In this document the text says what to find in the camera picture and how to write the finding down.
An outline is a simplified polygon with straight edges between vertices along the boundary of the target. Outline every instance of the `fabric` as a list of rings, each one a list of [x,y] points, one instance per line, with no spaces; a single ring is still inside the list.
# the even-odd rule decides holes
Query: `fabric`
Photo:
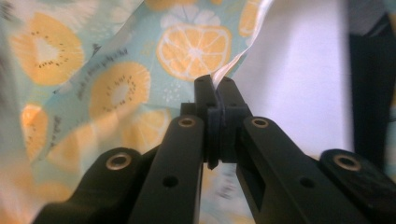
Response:
[[[18,113],[1,128],[20,129],[0,150],[2,223],[66,199],[111,148],[159,145],[197,77],[233,73],[271,3],[2,1]]]

